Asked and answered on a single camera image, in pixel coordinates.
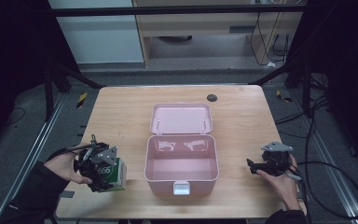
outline white latch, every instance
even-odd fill
[[[185,180],[178,180],[173,183],[173,194],[174,195],[189,195],[190,194],[190,183]]]

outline open pink storage box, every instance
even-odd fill
[[[157,195],[208,194],[219,176],[206,104],[154,106],[145,178]]]

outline pink lid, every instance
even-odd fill
[[[150,130],[154,134],[210,133],[211,111],[207,104],[158,104]]]

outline green and white carton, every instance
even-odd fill
[[[116,158],[115,166],[106,163],[98,165],[98,173],[109,184],[113,185],[110,189],[101,189],[98,192],[117,191],[126,188],[127,165],[121,158]]]

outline black horizontal bar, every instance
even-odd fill
[[[231,6],[181,6],[181,7],[102,7],[31,10],[28,13],[55,17],[124,16],[157,14],[204,14],[247,12],[298,12],[323,9],[325,5],[231,5]]]

